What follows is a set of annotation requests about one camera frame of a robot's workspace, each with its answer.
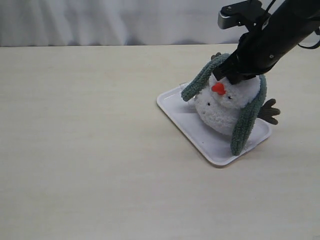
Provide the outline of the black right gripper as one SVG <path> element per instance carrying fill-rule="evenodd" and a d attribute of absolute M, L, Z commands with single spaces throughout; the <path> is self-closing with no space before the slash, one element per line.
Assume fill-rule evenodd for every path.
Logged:
<path fill-rule="evenodd" d="M 249 34 L 212 73 L 218 81 L 226 77 L 231 85 L 239 84 L 270 71 L 299 43 L 298 31 L 260 31 Z"/>

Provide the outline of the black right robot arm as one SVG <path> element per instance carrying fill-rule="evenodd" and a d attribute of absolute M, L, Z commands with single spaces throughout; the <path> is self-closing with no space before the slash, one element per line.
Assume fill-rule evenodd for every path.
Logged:
<path fill-rule="evenodd" d="M 259 0 L 221 8 L 221 29 L 245 26 L 248 31 L 240 37 L 236 50 L 213 70 L 218 81 L 226 77 L 235 85 L 269 72 L 285 54 L 320 28 L 318 0 L 285 0 L 274 13 L 268 11 Z"/>

